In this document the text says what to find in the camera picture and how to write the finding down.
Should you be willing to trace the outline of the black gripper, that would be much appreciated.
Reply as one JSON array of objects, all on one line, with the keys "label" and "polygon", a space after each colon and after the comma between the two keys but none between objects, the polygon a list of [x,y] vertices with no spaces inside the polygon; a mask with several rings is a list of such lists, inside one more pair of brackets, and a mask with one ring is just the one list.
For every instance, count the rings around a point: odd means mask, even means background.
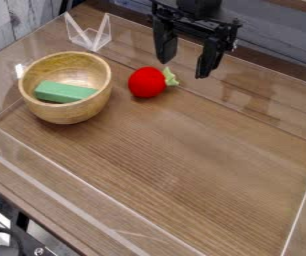
[{"label": "black gripper", "polygon": [[167,64],[177,52],[176,30],[204,40],[195,78],[207,78],[219,66],[224,43],[236,46],[241,21],[223,10],[223,0],[149,0],[153,15],[156,56]]}]

